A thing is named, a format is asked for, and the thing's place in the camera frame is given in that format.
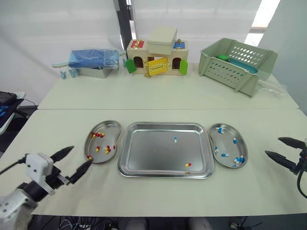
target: green object in basket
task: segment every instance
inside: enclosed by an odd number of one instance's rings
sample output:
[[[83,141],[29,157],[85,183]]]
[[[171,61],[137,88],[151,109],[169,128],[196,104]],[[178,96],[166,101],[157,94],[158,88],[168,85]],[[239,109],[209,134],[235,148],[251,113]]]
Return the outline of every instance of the green object in basket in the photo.
[[[217,56],[218,59],[223,60],[223,61],[229,61],[229,57],[224,54],[220,54]]]

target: plastic bag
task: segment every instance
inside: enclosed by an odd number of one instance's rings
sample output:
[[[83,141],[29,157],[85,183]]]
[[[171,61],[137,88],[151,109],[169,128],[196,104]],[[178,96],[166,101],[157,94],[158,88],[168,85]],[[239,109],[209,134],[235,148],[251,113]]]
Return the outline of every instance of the plastic bag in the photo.
[[[83,49],[71,51],[69,58],[71,68],[118,69],[119,53],[109,49]]]
[[[261,90],[271,93],[277,97],[286,96],[288,93],[287,87],[285,85],[281,85],[278,82],[259,80],[258,86]]]

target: blue cloth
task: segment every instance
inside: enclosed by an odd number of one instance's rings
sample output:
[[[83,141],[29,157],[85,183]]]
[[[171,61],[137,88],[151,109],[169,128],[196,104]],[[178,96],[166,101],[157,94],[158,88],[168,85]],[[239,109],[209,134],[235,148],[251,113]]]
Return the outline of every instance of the blue cloth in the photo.
[[[108,49],[83,49],[71,51],[68,66],[71,68],[119,68],[119,53]]]

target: white curtain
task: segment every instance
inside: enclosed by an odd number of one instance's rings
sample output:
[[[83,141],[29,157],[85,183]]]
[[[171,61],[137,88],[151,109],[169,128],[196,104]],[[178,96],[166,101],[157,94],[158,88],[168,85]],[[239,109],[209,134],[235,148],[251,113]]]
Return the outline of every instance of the white curtain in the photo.
[[[0,91],[39,103],[71,50],[121,48],[112,0],[0,1]]]
[[[261,0],[133,0],[136,34],[147,39],[153,28],[178,28],[177,38],[189,42],[189,62],[200,50],[227,37],[244,42]]]

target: kidney-shaped metal dish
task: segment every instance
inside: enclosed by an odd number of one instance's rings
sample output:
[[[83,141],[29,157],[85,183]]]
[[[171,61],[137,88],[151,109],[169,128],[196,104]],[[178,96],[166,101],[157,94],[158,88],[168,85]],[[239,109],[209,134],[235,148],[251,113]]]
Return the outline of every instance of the kidney-shaped metal dish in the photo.
[[[214,171],[208,133],[196,123],[133,123],[118,169],[124,176],[207,178]]]
[[[104,121],[96,125],[88,134],[84,144],[84,155],[93,157],[93,163],[104,163],[112,159],[117,151],[117,139],[120,134],[120,124],[117,121]],[[102,133],[104,137],[93,137],[93,133]]]
[[[214,124],[209,134],[213,155],[217,162],[232,169],[241,168],[246,164],[248,149],[243,137],[235,128],[227,124]]]

